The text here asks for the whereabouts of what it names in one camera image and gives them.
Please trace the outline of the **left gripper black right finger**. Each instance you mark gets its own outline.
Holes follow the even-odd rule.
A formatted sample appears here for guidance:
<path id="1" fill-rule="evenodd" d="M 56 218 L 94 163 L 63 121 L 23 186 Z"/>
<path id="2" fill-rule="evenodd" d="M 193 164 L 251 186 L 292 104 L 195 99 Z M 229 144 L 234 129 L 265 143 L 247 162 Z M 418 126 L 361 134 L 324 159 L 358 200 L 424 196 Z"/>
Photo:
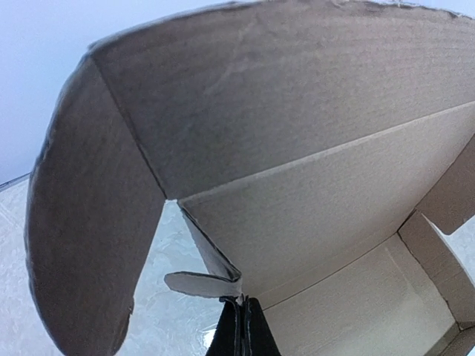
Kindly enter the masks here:
<path id="1" fill-rule="evenodd" d="M 257 298 L 243 303 L 243 355 L 281 356 Z"/>

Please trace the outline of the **brown cardboard box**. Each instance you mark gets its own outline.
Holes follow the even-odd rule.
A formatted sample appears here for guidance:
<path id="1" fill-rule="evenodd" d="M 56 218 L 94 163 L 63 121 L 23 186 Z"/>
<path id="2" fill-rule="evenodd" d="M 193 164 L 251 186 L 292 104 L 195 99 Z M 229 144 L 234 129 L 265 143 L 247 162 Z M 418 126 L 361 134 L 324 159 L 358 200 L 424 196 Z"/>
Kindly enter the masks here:
<path id="1" fill-rule="evenodd" d="M 467 355 L 474 20 L 371 1 L 259 1 L 94 43 L 30 176 L 30 291 L 64 355 L 115 355 L 163 206 L 206 273 L 257 298 L 281 355 Z"/>

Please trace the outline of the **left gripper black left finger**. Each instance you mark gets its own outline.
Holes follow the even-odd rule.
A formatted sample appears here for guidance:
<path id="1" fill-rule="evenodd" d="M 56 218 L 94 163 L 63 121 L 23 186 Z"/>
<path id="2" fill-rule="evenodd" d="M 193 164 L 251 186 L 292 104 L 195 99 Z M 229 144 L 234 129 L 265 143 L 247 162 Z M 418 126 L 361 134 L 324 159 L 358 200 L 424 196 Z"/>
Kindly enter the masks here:
<path id="1" fill-rule="evenodd" d="M 223 310 L 206 356 L 241 356 L 242 314 L 236 297 L 221 297 Z"/>

